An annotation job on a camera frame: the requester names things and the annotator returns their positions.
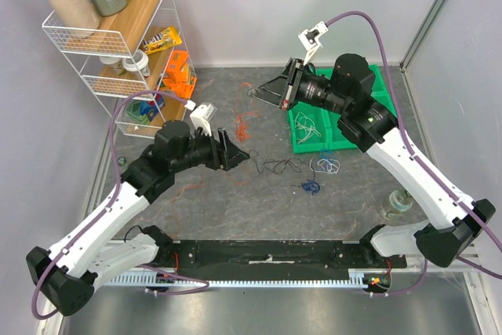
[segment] bottle cap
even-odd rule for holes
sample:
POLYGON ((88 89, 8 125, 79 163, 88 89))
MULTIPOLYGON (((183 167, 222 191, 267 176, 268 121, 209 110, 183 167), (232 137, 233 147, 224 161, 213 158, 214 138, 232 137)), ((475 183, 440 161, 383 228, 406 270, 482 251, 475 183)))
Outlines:
POLYGON ((124 58, 122 65, 129 72, 140 71, 148 65, 148 56, 141 50, 136 50, 133 58, 124 58))

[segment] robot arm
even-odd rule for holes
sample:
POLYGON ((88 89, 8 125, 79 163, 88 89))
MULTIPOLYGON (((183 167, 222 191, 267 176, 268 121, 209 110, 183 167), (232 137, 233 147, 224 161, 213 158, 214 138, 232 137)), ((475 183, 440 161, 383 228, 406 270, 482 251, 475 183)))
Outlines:
MULTIPOLYGON (((318 42, 319 33, 304 33, 306 40, 314 45, 318 42)), ((340 114, 337 126, 344 137, 386 168, 429 219, 400 227, 378 227, 371 238, 376 254, 389 257, 422 253, 439 267, 448 267, 481 231, 459 203, 466 203, 484 222, 492 217, 495 208, 486 199, 475 202, 463 193, 408 138, 414 150, 409 153, 396 117, 370 96, 374 79, 366 59, 355 54, 338 57, 331 79, 316 75, 302 60, 290 59, 277 78, 252 89, 249 95, 282 110, 301 101, 340 114), (430 172, 458 199, 450 198, 430 172)))
POLYGON ((225 131, 218 130, 219 141, 211 134, 209 120, 215 110, 210 104, 202 104, 192 113, 194 124, 199 126, 194 135, 185 122, 165 123, 155 134, 155 142, 122 174, 121 191, 111 206, 112 193, 69 235, 48 250, 35 247, 27 255, 35 284, 56 260, 41 291, 59 312, 74 314, 104 283, 130 268, 155 261, 172 244, 168 235, 152 226, 123 245, 100 253, 129 220, 174 185, 176 173, 201 164, 230 170, 249 158, 225 131), (92 231, 84 231, 90 225, 92 231))

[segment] white wall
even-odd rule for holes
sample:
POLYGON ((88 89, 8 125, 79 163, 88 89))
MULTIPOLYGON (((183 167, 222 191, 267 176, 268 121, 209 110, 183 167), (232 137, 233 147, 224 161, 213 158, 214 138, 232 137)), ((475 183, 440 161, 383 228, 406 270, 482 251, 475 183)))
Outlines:
MULTIPOLYGON (((417 32, 433 0, 175 0, 187 45, 196 65, 260 66, 287 63, 305 55, 297 38, 349 10, 367 12, 379 26, 387 57, 398 62, 417 32)), ((368 25, 351 18, 323 39, 315 62, 333 64, 346 52, 380 61, 368 25)))
MULTIPOLYGON (((475 198, 498 209, 489 226, 502 237, 502 8, 500 0, 449 0, 409 69, 420 119, 438 166, 475 198)), ((502 255, 477 242, 485 267, 502 255)), ((487 279, 502 313, 502 282, 487 279)))
POLYGON ((0 0, 0 323, 28 335, 25 262, 78 223, 107 114, 41 29, 46 0, 0 0))

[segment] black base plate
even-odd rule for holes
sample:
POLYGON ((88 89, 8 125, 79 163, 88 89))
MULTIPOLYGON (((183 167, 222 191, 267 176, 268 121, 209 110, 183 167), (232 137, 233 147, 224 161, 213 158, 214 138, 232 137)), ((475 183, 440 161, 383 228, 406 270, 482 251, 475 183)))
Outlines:
MULTIPOLYGON (((348 279, 349 268, 387 269, 387 258, 371 260, 367 246, 343 241, 174 241, 154 265, 175 267, 179 274, 205 280, 348 279), (250 263, 272 258, 292 263, 250 263)), ((393 268, 406 268, 404 257, 389 258, 393 268)))

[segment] table surface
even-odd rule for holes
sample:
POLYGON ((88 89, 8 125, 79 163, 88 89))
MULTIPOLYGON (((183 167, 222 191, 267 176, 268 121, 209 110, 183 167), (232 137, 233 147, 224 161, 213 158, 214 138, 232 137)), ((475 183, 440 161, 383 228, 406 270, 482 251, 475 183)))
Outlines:
MULTIPOLYGON (((420 147, 417 123, 401 73, 397 67, 391 69, 409 134, 420 147)), ((243 82, 258 86, 281 70, 280 67, 199 69, 192 99, 196 103, 213 103, 218 109, 212 120, 213 129, 225 128, 239 147, 258 151, 258 160, 297 157, 306 163, 314 158, 315 162, 319 153, 293 154, 286 113, 258 100, 252 106, 246 87, 242 87, 243 82), (245 114, 253 109, 259 116, 244 117, 251 138, 239 143, 235 138, 235 110, 245 114)), ((115 144, 118 155, 131 162, 152 141, 119 134, 115 144)), ((282 175, 269 171, 259 174, 252 160, 230 172, 215 172, 204 166, 189 169, 177 174, 174 187, 132 219, 117 238, 123 238, 133 225, 156 224, 180 239, 358 240, 377 224, 410 224, 425 219, 415 205, 401 219, 385 220, 380 211, 400 184, 359 150, 336 151, 335 156, 340 161, 339 173, 318 173, 316 180, 321 191, 315 195, 300 187, 312 178, 312 172, 302 164, 301 173, 288 168, 282 175)), ((109 169, 104 195, 113 188, 114 181, 113 170, 109 169)))
MULTIPOLYGON (((235 110, 253 110, 243 82, 258 86, 282 68, 199 69, 193 96, 196 103, 217 108, 213 128, 225 128, 235 139, 235 110)), ((399 103, 409 135, 422 147, 417 123, 399 69, 392 68, 399 103)), ((258 117, 247 116, 251 139, 236 144, 255 149, 260 159, 294 155, 286 113, 255 101, 258 117)), ((118 155, 131 162, 152 143, 118 135, 118 155)), ((380 211, 399 183, 378 163, 358 150, 337 151, 340 172, 318 174, 321 191, 310 195, 298 185, 311 172, 291 169, 278 176, 259 174, 253 161, 230 172, 198 167, 176 175, 174 187, 132 219, 118 234, 135 224, 156 224, 180 239, 345 239, 358 240, 376 224, 409 224, 425 218, 418 206, 395 221, 380 211)), ((113 187, 108 172, 105 192, 113 187)), ((394 274, 393 289, 410 286, 413 274, 394 274)), ((369 299, 341 289, 211 289, 208 292, 159 297, 141 288, 104 287, 77 315, 65 320, 61 334, 479 334, 461 275, 429 275, 410 295, 369 299)))

